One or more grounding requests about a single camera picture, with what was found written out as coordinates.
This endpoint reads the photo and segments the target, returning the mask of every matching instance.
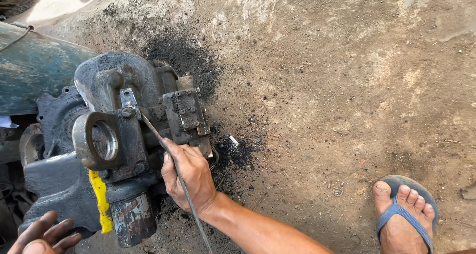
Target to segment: flip-flop strap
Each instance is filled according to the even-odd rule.
[[[393,205],[390,206],[385,212],[378,217],[377,220],[377,238],[378,238],[378,243],[380,244],[380,229],[385,225],[385,223],[390,220],[390,218],[395,215],[399,214],[402,217],[404,217],[414,228],[415,230],[421,235],[423,240],[425,240],[426,244],[428,244],[430,251],[428,254],[433,253],[433,240],[431,240],[430,235],[426,231],[425,227],[421,225],[421,223],[412,215],[410,214],[405,208],[400,206],[399,204],[396,203],[396,198],[393,198]]]

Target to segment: dirt ground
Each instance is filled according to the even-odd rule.
[[[476,201],[460,195],[476,180],[476,0],[82,1],[19,19],[167,62],[201,87],[222,149],[216,184],[235,201],[253,208],[264,196],[262,214],[337,253],[373,254],[372,185],[401,174],[437,199],[436,253],[476,248]],[[95,235],[77,253],[206,252],[189,215],[161,211],[141,246]],[[220,253],[229,239],[206,230]]]

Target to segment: blue flip-flop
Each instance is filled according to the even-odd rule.
[[[431,240],[431,237],[426,231],[425,227],[423,227],[421,223],[412,214],[410,214],[405,208],[403,208],[402,206],[396,203],[395,196],[396,196],[396,193],[398,192],[398,188],[402,184],[407,185],[408,187],[410,187],[410,189],[416,190],[418,194],[421,195],[425,199],[425,202],[431,204],[433,206],[433,210],[435,210],[435,218],[433,219],[433,222],[432,222],[433,231],[435,231],[435,226],[437,225],[437,220],[438,220],[438,208],[437,208],[437,203],[435,199],[433,198],[433,196],[430,194],[428,190],[425,189],[425,187],[423,187],[423,185],[412,180],[411,178],[407,178],[400,175],[389,175],[389,176],[381,178],[380,180],[390,185],[390,188],[392,189],[392,192],[390,193],[390,198],[393,199],[393,205],[387,208],[387,210],[385,210],[385,212],[382,213],[378,217],[378,220],[377,220],[378,243],[380,244],[380,229],[382,229],[385,223],[387,223],[388,220],[390,220],[390,218],[394,214],[399,214],[402,217],[404,217],[421,235],[423,240],[425,240],[426,244],[430,248],[430,251],[428,252],[428,254],[432,254],[433,240]]]

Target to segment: foot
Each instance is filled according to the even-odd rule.
[[[375,211],[377,218],[393,204],[390,186],[382,181],[374,185]],[[416,190],[400,185],[396,202],[412,214],[433,239],[432,221],[435,218],[433,207]],[[395,214],[380,230],[383,254],[427,254],[428,245],[413,226],[401,215]]]

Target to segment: toe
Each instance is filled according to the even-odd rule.
[[[396,193],[396,202],[399,205],[405,205],[407,203],[407,197],[410,194],[410,187],[405,184],[400,185],[398,192]]]
[[[415,202],[414,207],[415,207],[415,209],[417,209],[419,211],[422,211],[423,208],[425,207],[425,198],[423,198],[423,196],[419,195],[416,202]]]
[[[411,189],[410,194],[407,197],[407,205],[410,207],[414,207],[417,199],[418,199],[418,192],[416,190]]]
[[[392,189],[386,182],[378,181],[374,184],[375,209],[378,215],[392,205],[391,192]]]
[[[425,219],[427,221],[432,222],[435,218],[435,210],[433,209],[433,206],[429,203],[426,203],[425,207],[423,208],[423,215],[425,215]]]

